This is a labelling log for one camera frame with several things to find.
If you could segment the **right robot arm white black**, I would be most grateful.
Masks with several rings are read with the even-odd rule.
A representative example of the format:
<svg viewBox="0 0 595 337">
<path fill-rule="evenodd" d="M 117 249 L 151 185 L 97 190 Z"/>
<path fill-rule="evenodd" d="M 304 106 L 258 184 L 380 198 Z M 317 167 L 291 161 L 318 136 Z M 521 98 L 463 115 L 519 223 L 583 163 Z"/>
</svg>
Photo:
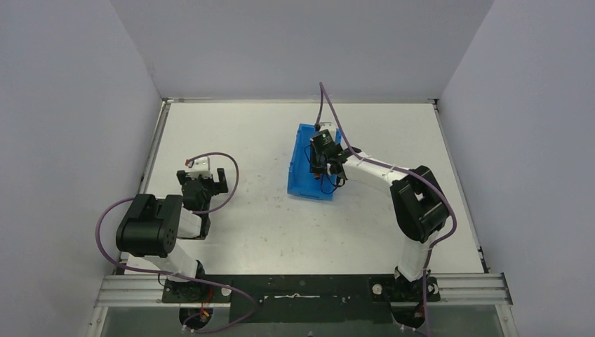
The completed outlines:
<svg viewBox="0 0 595 337">
<path fill-rule="evenodd" d="M 334 175 L 339 184 L 353 180 L 385 193 L 392 199 L 397 225 L 405 235 L 396 266 L 396 294 L 411 301 L 423 292 L 420 279 L 427 267 L 430 246 L 450 215 L 434 174 L 426 166 L 401 168 L 379 161 L 355 148 L 344 149 L 329 130 L 310 139 L 311 171 Z"/>
</svg>

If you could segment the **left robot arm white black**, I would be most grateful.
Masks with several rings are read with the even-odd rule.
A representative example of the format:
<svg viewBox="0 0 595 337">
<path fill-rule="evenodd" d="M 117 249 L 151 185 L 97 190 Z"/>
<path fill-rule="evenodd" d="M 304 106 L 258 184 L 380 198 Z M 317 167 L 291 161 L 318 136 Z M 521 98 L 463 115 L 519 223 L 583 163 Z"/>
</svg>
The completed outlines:
<svg viewBox="0 0 595 337">
<path fill-rule="evenodd" d="M 204 240 L 208 236 L 211 200 L 227 194 L 229 187 L 223 168 L 217 168 L 216 174 L 209 168 L 179 170 L 176 178 L 180 194 L 168 194 L 163 199 L 137 194 L 133 198 L 116 231 L 116 247 L 149 261 L 165 272 L 168 280 L 180 282 L 180 293 L 198 303 L 208 293 L 208 282 L 200 278 L 204 268 L 178 240 Z"/>
</svg>

